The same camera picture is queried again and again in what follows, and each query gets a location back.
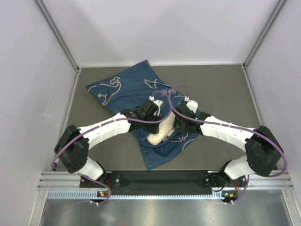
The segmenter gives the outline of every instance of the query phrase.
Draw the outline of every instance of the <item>blue cloth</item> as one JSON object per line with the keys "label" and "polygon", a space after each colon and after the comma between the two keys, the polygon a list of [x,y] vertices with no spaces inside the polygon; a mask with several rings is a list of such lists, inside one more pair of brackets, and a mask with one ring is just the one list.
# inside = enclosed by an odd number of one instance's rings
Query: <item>blue cloth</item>
{"label": "blue cloth", "polygon": [[[117,114],[141,105],[156,90],[169,93],[171,87],[154,73],[147,61],[143,61],[115,76],[87,85],[86,88],[104,107]],[[161,94],[156,94],[155,98],[164,101],[161,112],[162,117],[165,117],[169,111],[167,98]],[[171,99],[173,105],[177,105],[184,97],[174,90]],[[197,137],[197,134],[175,131],[165,142],[153,146],[146,139],[149,133],[140,129],[132,131],[132,134],[139,141],[147,170],[171,161]]]}

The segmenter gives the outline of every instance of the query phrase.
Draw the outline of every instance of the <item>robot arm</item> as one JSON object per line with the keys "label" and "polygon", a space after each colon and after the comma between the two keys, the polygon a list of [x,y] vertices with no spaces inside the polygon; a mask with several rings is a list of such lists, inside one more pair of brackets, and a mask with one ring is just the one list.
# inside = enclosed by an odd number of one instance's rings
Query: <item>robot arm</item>
{"label": "robot arm", "polygon": [[[281,158],[280,153],[272,145],[256,136],[254,133],[245,131],[245,128],[243,127],[240,127],[242,129],[234,129],[233,127],[238,128],[238,126],[221,121],[207,113],[201,112],[196,115],[184,102],[179,104],[176,107],[176,110],[190,118],[203,120],[209,123],[215,122],[215,125],[190,121],[175,113],[175,130],[214,137],[230,143],[246,153],[246,156],[226,162],[215,176],[215,180],[222,181],[225,186],[229,184],[231,180],[249,174],[256,173],[260,176],[267,177]],[[280,147],[279,143],[267,127],[260,126],[257,129],[246,129],[261,133]]]}
{"label": "robot arm", "polygon": [[91,179],[103,182],[106,178],[106,172],[99,163],[88,157],[88,151],[96,144],[103,142],[106,139],[135,129],[143,129],[149,133],[157,133],[159,123],[145,124],[129,121],[127,119],[157,121],[160,118],[160,109],[162,105],[163,102],[160,100],[147,100],[134,110],[124,110],[114,117],[94,125],[80,128],[71,125],[67,127],[57,143],[55,153],[58,154],[73,138],[83,134],[82,137],[70,145],[61,156],[59,156],[59,159],[69,173],[83,174]]}

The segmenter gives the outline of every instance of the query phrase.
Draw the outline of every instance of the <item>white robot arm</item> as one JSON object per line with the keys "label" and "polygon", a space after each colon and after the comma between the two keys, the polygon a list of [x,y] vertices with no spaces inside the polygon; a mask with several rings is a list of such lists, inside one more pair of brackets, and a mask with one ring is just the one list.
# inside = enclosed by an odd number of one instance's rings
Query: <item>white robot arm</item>
{"label": "white robot arm", "polygon": [[237,129],[238,126],[221,121],[210,114],[201,112],[200,114],[195,115],[194,108],[190,109],[189,105],[186,105],[185,103],[179,104],[176,107],[176,110],[187,117],[203,120],[208,123],[190,121],[175,113],[175,130],[214,137],[230,143],[246,153],[246,156],[226,162],[221,168],[218,177],[216,177],[217,180],[219,179],[227,182],[241,176],[255,173],[267,177],[281,158],[280,153],[272,145],[251,132],[254,130],[261,133],[280,147],[279,143],[267,127],[260,126],[257,129],[239,127],[241,129]]}

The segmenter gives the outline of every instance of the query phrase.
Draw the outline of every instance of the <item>gray table surface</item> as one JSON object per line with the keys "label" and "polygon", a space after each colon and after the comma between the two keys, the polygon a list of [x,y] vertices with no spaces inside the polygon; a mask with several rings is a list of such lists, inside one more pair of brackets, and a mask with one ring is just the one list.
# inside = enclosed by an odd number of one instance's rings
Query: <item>gray table surface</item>
{"label": "gray table surface", "polygon": [[[258,127],[259,121],[240,65],[153,66],[169,85],[185,83],[199,110],[245,127]],[[73,99],[68,125],[94,124],[112,116],[91,94],[86,85],[109,78],[126,67],[83,68]],[[220,140],[198,136],[181,154],[156,170],[217,170],[244,152]],[[145,170],[137,140],[132,134],[118,135],[95,146],[89,157],[106,170]]]}
{"label": "gray table surface", "polygon": [[248,190],[234,206],[217,200],[111,200],[99,207],[81,203],[62,214],[76,202],[48,199],[40,226],[292,226],[281,191]]}

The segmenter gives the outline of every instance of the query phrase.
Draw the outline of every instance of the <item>white wall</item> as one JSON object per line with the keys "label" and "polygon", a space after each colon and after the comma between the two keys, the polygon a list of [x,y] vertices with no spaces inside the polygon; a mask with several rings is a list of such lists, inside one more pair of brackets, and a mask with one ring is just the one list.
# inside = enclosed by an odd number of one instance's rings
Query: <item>white wall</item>
{"label": "white wall", "polygon": [[266,124],[301,200],[301,1],[289,0],[248,67]]}
{"label": "white wall", "polygon": [[243,63],[278,0],[43,0],[80,66]]}
{"label": "white wall", "polygon": [[0,7],[0,225],[28,220],[75,71],[34,1]]}

